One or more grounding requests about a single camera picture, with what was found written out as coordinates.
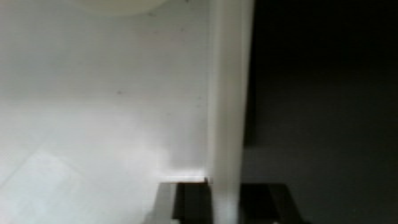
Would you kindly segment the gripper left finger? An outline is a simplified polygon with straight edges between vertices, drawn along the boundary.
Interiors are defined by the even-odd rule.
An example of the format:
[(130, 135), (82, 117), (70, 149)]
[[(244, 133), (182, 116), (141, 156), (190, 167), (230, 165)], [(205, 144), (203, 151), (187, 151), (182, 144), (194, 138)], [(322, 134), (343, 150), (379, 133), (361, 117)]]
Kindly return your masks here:
[(164, 182), (159, 185), (155, 224), (214, 224), (206, 182)]

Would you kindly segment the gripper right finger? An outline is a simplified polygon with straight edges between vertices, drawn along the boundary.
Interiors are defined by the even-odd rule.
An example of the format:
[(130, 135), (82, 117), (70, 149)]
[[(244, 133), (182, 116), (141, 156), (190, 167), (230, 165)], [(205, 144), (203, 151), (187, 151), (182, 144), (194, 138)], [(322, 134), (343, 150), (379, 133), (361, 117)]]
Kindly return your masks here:
[(285, 184), (246, 183), (242, 185), (240, 224), (311, 224), (302, 218)]

